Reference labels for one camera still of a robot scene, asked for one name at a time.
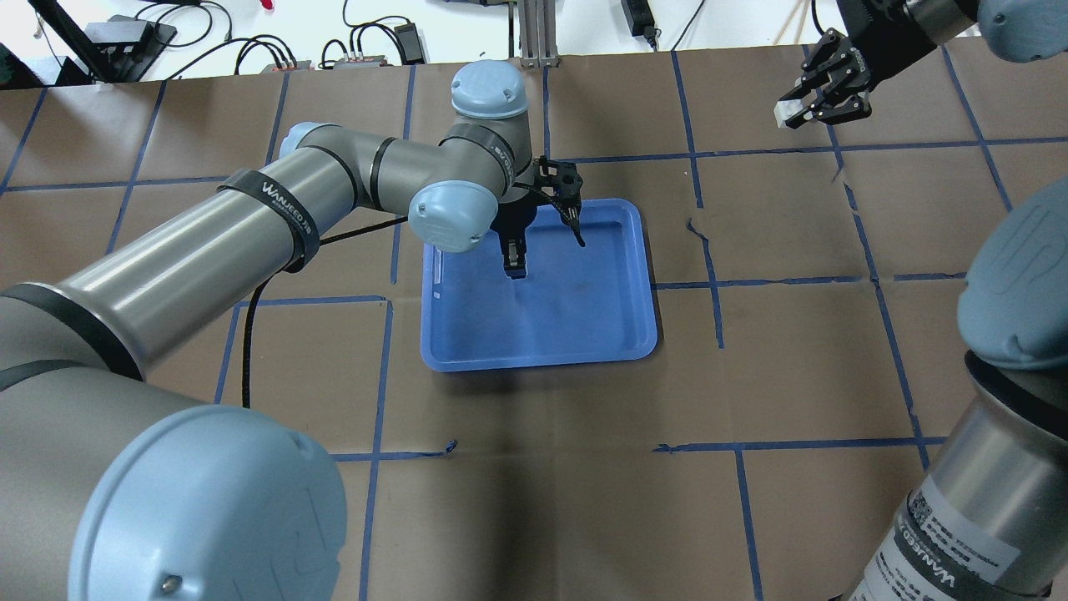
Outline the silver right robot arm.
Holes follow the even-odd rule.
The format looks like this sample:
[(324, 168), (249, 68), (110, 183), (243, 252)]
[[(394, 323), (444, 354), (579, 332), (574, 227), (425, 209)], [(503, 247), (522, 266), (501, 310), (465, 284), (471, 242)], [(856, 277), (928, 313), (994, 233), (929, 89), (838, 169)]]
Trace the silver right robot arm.
[[(1064, 1), (841, 1), (778, 125), (871, 114), (869, 93), (977, 26), (1012, 63), (1065, 52)], [(1067, 554), (1065, 180), (1000, 222), (957, 323), (976, 397), (844, 600), (1045, 600)]]

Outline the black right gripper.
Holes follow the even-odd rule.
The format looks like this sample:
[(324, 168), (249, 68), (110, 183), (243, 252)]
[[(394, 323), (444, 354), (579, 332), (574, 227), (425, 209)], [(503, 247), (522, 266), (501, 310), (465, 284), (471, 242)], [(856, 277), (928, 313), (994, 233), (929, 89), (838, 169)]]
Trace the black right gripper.
[(829, 28), (802, 64), (802, 75), (779, 102), (804, 102), (796, 129), (868, 118), (870, 93), (882, 81), (934, 51), (907, 1), (839, 1), (844, 31)]

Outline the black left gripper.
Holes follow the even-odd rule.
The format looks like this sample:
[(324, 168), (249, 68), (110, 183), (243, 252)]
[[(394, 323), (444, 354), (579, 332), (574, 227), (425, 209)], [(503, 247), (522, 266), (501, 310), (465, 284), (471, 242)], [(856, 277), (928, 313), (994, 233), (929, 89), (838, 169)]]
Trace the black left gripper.
[(581, 232), (582, 176), (571, 161), (557, 161), (546, 156), (533, 163), (531, 183), (515, 181), (512, 189), (518, 190), (520, 197), (503, 203), (497, 209), (491, 230), (502, 242), (503, 269), (505, 266), (527, 266), (527, 228), (537, 217), (537, 209), (551, 206), (557, 210), (562, 224), (571, 230), (577, 244), (587, 247)]

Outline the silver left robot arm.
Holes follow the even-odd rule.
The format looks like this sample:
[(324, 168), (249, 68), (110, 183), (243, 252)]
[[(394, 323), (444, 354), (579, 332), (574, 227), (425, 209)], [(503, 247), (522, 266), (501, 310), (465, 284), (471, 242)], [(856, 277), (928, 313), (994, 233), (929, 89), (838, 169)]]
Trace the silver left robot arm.
[(254, 317), (358, 209), (449, 254), (582, 179), (531, 152), (527, 80), (455, 73), (438, 144), (304, 122), (279, 157), (57, 284), (3, 290), (4, 600), (329, 600), (346, 543), (336, 461), (251, 407)]

